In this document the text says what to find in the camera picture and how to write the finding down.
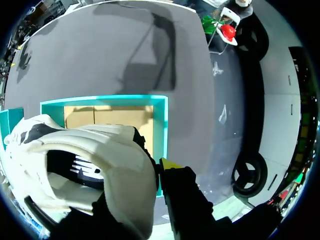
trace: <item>shoe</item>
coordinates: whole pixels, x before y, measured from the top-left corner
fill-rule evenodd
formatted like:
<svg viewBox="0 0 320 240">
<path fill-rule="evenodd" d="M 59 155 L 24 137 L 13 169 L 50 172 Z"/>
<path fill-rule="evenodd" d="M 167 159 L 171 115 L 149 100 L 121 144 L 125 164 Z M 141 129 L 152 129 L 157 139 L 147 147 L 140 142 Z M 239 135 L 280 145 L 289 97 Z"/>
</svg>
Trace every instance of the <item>shoe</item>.
<svg viewBox="0 0 320 240">
<path fill-rule="evenodd" d="M 4 139 L 13 170 L 7 178 L 39 207 L 57 212 L 91 213 L 104 192 L 113 217 L 147 239 L 159 182 L 137 132 L 108 124 L 65 129 L 46 114 L 22 119 Z"/>
</svg>

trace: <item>cardboard box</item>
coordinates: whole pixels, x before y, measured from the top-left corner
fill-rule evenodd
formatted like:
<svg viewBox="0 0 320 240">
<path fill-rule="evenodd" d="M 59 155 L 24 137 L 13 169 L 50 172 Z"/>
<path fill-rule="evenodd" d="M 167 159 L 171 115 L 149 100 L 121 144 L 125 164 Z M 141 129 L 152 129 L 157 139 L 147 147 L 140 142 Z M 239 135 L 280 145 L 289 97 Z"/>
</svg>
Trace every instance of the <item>cardboard box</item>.
<svg viewBox="0 0 320 240">
<path fill-rule="evenodd" d="M 89 124 L 133 126 L 145 138 L 145 148 L 153 155 L 153 106 L 65 106 L 68 129 Z"/>
</svg>

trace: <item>tire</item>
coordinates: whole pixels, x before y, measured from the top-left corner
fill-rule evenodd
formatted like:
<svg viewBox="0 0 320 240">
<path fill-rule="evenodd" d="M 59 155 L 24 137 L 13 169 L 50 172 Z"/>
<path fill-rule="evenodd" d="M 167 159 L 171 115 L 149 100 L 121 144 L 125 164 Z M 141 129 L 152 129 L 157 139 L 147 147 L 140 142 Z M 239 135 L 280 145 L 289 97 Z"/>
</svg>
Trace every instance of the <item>tire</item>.
<svg viewBox="0 0 320 240">
<path fill-rule="evenodd" d="M 269 48 L 269 38 L 264 26 L 255 14 L 245 18 L 237 28 L 238 52 L 260 61 Z"/>
<path fill-rule="evenodd" d="M 234 195 L 245 199 L 256 196 L 265 186 L 267 177 L 267 164 L 259 153 L 240 153 L 231 176 Z"/>
</svg>

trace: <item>cabinet door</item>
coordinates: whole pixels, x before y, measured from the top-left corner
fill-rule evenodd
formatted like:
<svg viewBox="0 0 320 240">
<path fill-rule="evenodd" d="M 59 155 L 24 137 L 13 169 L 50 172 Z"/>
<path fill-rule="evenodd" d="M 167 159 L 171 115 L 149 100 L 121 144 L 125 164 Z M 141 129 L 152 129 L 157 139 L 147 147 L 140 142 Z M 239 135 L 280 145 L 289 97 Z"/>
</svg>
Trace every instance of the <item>cabinet door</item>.
<svg viewBox="0 0 320 240">
<path fill-rule="evenodd" d="M 289 166 L 297 144 L 301 105 L 299 95 L 265 95 L 264 122 L 259 153 Z"/>
<path fill-rule="evenodd" d="M 298 76 L 288 46 L 270 42 L 260 66 L 265 94 L 300 94 Z"/>
<path fill-rule="evenodd" d="M 287 167 L 281 164 L 278 164 L 269 159 L 264 159 L 267 169 L 268 175 L 263 189 L 254 197 L 249 198 L 249 203 L 257 206 L 259 204 L 265 203 L 270 200 L 270 198 L 275 194 L 278 189 L 281 181 L 287 172 Z"/>
</svg>

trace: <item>table surface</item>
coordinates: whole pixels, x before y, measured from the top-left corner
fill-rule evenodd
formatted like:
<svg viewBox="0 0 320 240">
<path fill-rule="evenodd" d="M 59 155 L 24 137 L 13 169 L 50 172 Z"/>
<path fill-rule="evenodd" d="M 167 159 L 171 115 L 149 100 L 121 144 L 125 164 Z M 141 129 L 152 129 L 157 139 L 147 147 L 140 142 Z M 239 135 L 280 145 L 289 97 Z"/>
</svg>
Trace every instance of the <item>table surface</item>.
<svg viewBox="0 0 320 240">
<path fill-rule="evenodd" d="M 216 77 L 215 61 L 224 70 Z M 231 46 L 210 56 L 196 13 L 148 1 L 85 7 L 38 31 L 13 62 L 5 108 L 23 107 L 25 118 L 40 114 L 39 102 L 53 99 L 168 96 L 168 158 L 190 166 L 214 204 L 233 194 L 231 172 L 244 123 L 239 60 Z M 168 222 L 166 214 L 157 198 L 154 224 Z"/>
</svg>

